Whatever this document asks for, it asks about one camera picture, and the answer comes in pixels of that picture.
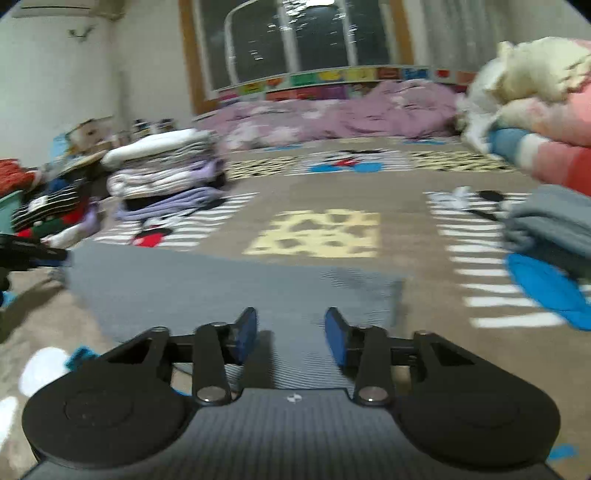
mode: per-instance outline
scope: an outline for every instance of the window pane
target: window pane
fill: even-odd
[[[295,22],[301,70],[347,66],[347,50],[339,9],[334,6],[309,7]]]
[[[258,0],[236,11],[232,37],[241,82],[287,72],[274,0]]]
[[[231,85],[226,70],[224,22],[230,11],[246,0],[200,1],[212,86]],[[285,73],[285,56],[274,0],[258,0],[232,15],[232,40],[240,82]]]
[[[348,0],[349,22],[355,35],[359,65],[390,63],[379,0]]]
[[[230,77],[226,71],[226,51],[223,37],[223,22],[228,12],[240,5],[237,0],[195,0],[200,3],[202,21],[205,30],[207,59],[212,75],[214,89],[230,85]]]

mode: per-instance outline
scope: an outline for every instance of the air conditioner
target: air conditioner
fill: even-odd
[[[22,17],[106,17],[123,15],[125,0],[22,0],[12,16]]]

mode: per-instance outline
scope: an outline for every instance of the purple clothing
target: purple clothing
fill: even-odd
[[[115,213],[118,220],[146,220],[148,218],[172,215],[184,210],[197,209],[206,206],[212,200],[222,197],[224,192],[213,187],[199,187],[179,193],[160,202],[156,202],[149,207],[129,212],[119,208]]]

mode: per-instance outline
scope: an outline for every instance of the red cloth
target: red cloth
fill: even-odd
[[[570,164],[564,186],[591,196],[591,148],[580,148]]]
[[[0,160],[0,197],[17,190],[28,190],[34,180],[35,174],[23,170],[15,158]]]

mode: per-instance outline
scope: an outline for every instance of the pillow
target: pillow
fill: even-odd
[[[547,102],[566,100],[591,72],[591,50],[574,40],[546,37],[517,46],[499,44],[499,58],[506,73],[496,94],[507,103],[538,96]]]

